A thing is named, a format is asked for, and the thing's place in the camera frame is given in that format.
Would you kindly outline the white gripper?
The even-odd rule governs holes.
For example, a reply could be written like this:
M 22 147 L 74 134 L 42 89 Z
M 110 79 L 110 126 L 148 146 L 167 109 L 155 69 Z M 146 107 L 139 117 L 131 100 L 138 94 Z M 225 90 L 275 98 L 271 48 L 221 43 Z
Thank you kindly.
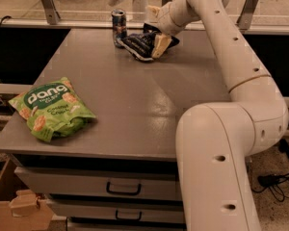
M 164 34 L 157 34 L 151 53 L 153 59 L 160 58 L 171 44 L 171 36 L 175 36 L 185 29 L 191 22 L 199 21 L 187 0 L 174 0 L 163 7 L 146 7 L 149 16 L 157 17 L 157 28 Z

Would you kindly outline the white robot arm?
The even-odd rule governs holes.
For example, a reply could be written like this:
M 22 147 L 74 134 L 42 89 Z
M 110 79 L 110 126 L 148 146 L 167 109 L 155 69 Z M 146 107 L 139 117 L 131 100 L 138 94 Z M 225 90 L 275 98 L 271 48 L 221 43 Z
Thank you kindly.
M 289 113 L 276 82 L 224 9 L 225 0 L 174 0 L 153 14 L 168 36 L 201 21 L 228 102 L 188 109 L 175 149 L 187 231 L 261 231 L 245 159 L 278 142 Z

